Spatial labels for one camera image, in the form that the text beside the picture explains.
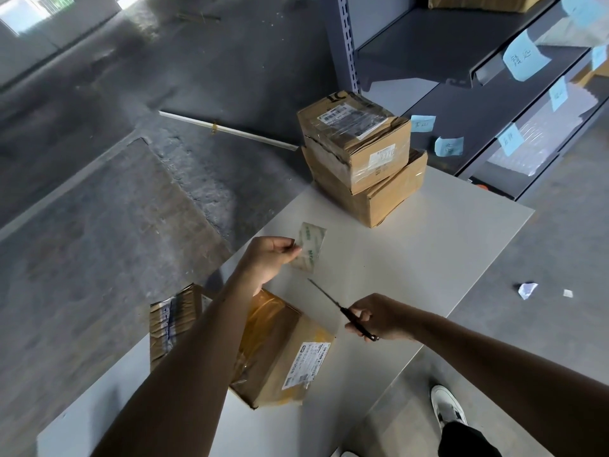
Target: scissor blade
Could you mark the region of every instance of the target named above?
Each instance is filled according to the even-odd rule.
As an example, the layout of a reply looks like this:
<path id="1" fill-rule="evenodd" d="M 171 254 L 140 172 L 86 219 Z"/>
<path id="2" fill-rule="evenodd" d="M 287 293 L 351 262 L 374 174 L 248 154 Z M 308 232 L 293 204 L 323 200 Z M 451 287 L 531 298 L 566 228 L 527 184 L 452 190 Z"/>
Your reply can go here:
<path id="1" fill-rule="evenodd" d="M 338 306 L 339 308 L 342 308 L 342 307 L 340 306 L 339 302 L 338 302 L 338 301 L 336 301 L 335 299 L 333 299 L 333 298 L 332 298 L 330 295 L 328 295 L 328 293 L 327 293 L 327 292 L 326 292 L 324 289 L 322 289 L 322 288 L 321 288 L 319 285 L 317 285 L 316 283 L 314 283 L 314 282 L 313 282 L 311 279 L 309 279 L 309 282 L 310 282 L 310 283 L 312 283 L 313 285 L 315 285 L 315 287 L 317 287 L 317 289 L 318 289 L 318 290 L 319 290 L 321 293 L 323 293 L 325 296 L 327 296 L 327 297 L 330 299 L 330 301 L 331 301 L 332 303 L 334 303 L 334 304 L 335 304 L 336 306 Z"/>

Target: leg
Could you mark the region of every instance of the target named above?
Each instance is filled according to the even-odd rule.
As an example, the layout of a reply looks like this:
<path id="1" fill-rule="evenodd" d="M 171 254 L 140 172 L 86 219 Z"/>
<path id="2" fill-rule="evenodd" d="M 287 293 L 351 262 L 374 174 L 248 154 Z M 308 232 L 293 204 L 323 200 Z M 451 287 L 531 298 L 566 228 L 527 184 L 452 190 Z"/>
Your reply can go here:
<path id="1" fill-rule="evenodd" d="M 438 457 L 501 457 L 480 431 L 467 425 L 461 405 L 448 389 L 436 385 L 431 389 L 430 398 L 442 430 Z"/>

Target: forearm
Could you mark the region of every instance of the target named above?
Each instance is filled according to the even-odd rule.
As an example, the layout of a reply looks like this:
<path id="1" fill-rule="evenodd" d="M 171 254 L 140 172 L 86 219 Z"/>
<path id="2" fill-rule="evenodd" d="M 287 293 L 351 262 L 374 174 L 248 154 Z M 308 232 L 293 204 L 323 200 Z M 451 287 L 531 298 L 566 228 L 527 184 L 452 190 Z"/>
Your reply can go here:
<path id="1" fill-rule="evenodd" d="M 609 387 L 438 315 L 409 308 L 402 321 L 556 457 L 606 454 Z"/>
<path id="2" fill-rule="evenodd" d="M 93 457 L 206 456 L 256 281 L 236 271 L 121 411 Z"/>

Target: scissors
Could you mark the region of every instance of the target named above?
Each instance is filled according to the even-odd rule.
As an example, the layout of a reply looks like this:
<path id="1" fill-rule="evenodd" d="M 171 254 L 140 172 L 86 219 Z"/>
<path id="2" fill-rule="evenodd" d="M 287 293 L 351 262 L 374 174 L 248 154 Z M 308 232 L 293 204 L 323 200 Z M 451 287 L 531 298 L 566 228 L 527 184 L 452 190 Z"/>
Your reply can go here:
<path id="1" fill-rule="evenodd" d="M 359 330 L 359 331 L 360 331 L 360 333 L 361 333 L 361 334 L 362 334 L 364 337 L 366 337 L 366 338 L 368 338 L 369 340 L 372 340 L 372 341 L 378 341 L 378 339 L 379 339 L 379 338 L 378 338 L 378 336 L 377 336 L 377 335 L 372 335 L 370 332 L 368 332 L 366 329 L 364 329 L 363 325 L 361 325 L 361 324 L 360 324 L 360 322 L 359 322 L 359 318 L 358 318 L 356 315 L 354 315 L 354 314 L 353 314 L 351 311 L 349 311 L 348 309 L 343 308 L 342 306 L 340 306 L 340 304 L 339 304 L 339 302 L 338 302 L 338 301 L 336 301 L 336 300 L 335 300 L 335 299 L 333 299 L 333 298 L 332 298 L 330 295 L 328 295 L 324 289 L 322 289 L 322 288 L 321 288 L 319 285 L 317 285 L 316 283 L 314 283 L 314 282 L 313 282 L 311 279 L 309 279 L 309 282 L 310 282 L 310 283 L 312 283 L 313 285 L 315 285 L 315 287 L 317 287 L 317 289 L 318 289 L 318 290 L 319 290 L 321 293 L 323 293 L 325 296 L 327 296 L 327 297 L 330 299 L 330 301 L 331 301 L 332 303 L 334 303 L 336 306 L 338 306 L 338 307 L 339 307 L 340 312 L 341 312 L 341 313 L 343 313 L 344 315 L 346 315 L 346 318 L 347 318 L 347 319 L 349 319 L 349 321 L 350 321 L 350 322 L 353 324 L 353 326 L 354 326 L 354 327 L 355 327 L 357 330 Z"/>

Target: black pants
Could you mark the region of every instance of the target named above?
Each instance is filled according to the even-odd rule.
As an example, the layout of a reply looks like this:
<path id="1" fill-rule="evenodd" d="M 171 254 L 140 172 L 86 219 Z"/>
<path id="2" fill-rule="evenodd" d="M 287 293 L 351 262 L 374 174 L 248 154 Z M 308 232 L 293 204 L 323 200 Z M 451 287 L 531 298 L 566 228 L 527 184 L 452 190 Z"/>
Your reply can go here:
<path id="1" fill-rule="evenodd" d="M 442 430 L 438 457 L 501 457 L 482 433 L 459 422 L 447 423 Z"/>

